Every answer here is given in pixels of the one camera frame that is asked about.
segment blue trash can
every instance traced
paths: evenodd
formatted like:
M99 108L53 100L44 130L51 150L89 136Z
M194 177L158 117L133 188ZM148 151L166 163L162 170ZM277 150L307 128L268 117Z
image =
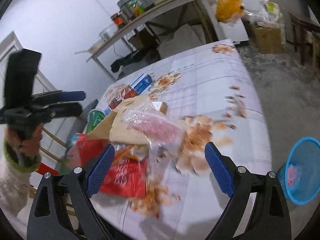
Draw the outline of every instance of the blue trash can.
M287 199L296 205L313 200L320 190L320 143L312 137L299 140L277 176Z

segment gray plastic container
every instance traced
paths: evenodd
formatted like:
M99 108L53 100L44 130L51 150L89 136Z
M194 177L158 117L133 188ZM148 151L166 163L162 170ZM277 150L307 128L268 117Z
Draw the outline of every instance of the gray plastic container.
M119 6L120 10L126 15L128 19L132 19L135 17L132 14L130 8L127 6L131 1L133 0L120 0L119 2L117 2L117 5ZM139 0L139 2L141 3L140 6L145 11L147 11L154 6L153 3L155 2L155 0Z

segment green container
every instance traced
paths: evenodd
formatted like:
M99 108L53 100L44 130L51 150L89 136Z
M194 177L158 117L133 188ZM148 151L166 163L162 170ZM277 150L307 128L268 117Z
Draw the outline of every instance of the green container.
M92 109L88 114L88 125L85 133L92 132L105 117L106 115L101 110Z

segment hand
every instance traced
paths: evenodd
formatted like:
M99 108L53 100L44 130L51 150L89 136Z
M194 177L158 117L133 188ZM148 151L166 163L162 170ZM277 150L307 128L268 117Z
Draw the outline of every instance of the hand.
M14 151L24 153L28 157L34 157L39 153L42 127L43 124L39 124L32 137L24 141L20 140L15 130L8 127L5 131L5 137Z

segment concrete floor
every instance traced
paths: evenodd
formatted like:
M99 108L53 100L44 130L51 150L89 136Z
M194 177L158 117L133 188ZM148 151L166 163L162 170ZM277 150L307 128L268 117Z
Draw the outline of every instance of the concrete floor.
M252 46L238 48L260 97L267 120L272 149L272 166L277 171L302 137L320 140L320 82L287 44L285 53L260 54ZM305 227L320 202L320 194L304 206L288 203L292 239Z

